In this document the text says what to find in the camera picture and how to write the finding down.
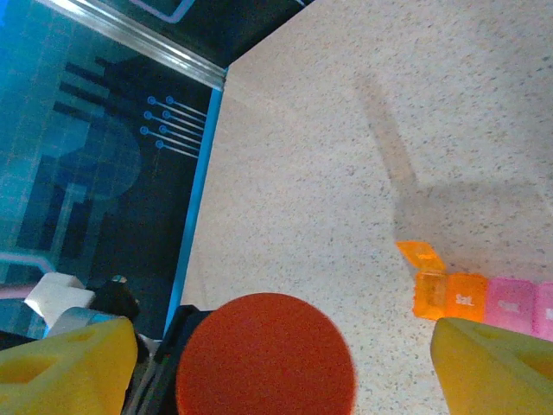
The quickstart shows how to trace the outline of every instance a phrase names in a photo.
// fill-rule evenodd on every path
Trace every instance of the blue edge trim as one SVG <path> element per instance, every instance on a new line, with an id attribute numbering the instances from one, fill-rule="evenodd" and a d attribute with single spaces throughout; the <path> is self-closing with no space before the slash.
<path id="1" fill-rule="evenodd" d="M 209 99 L 206 125 L 201 139 L 200 154 L 198 155 L 198 163 L 196 164 L 196 172 L 194 174 L 194 183 L 192 184 L 192 190 L 190 192 L 187 218 L 184 224 L 184 232 L 182 233 L 181 251 L 179 252 L 175 281 L 173 282 L 173 290 L 171 292 L 171 299 L 169 300 L 165 330 L 163 330 L 164 335 L 167 333 L 169 324 L 173 320 L 176 308 L 181 305 L 184 281 L 187 276 L 188 262 L 190 260 L 190 252 L 192 251 L 192 242 L 194 241 L 194 232 L 196 230 L 196 223 L 198 222 L 198 214 L 200 213 L 201 195 L 203 194 L 204 184 L 206 183 L 207 165 L 209 164 L 209 157 L 211 156 L 211 148 L 213 147 L 215 128 L 217 126 L 217 119 L 219 118 L 222 99 L 223 92 L 213 89 L 211 98 Z"/>

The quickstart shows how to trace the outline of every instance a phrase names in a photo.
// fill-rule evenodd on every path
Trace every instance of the speckled countertop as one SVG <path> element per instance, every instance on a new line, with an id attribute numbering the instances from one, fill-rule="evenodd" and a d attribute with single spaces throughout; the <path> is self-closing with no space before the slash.
<path id="1" fill-rule="evenodd" d="M 553 3 L 317 0 L 231 67 L 184 302 L 303 298 L 356 413 L 447 413 L 396 239 L 553 280 Z"/>

